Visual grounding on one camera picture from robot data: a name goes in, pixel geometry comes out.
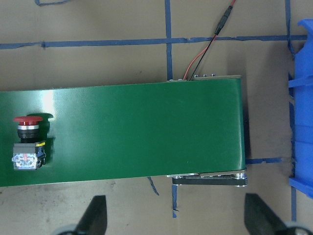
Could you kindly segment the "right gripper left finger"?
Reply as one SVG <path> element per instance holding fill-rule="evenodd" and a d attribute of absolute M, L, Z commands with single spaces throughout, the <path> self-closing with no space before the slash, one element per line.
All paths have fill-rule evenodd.
<path fill-rule="evenodd" d="M 94 196 L 74 229 L 74 233 L 76 235 L 104 235 L 107 224 L 106 196 Z"/>

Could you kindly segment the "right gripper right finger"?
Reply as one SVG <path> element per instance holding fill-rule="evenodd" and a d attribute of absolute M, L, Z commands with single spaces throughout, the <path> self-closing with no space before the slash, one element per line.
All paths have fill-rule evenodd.
<path fill-rule="evenodd" d="M 255 193 L 245 196 L 244 223 L 250 235 L 290 235 L 291 231 Z"/>

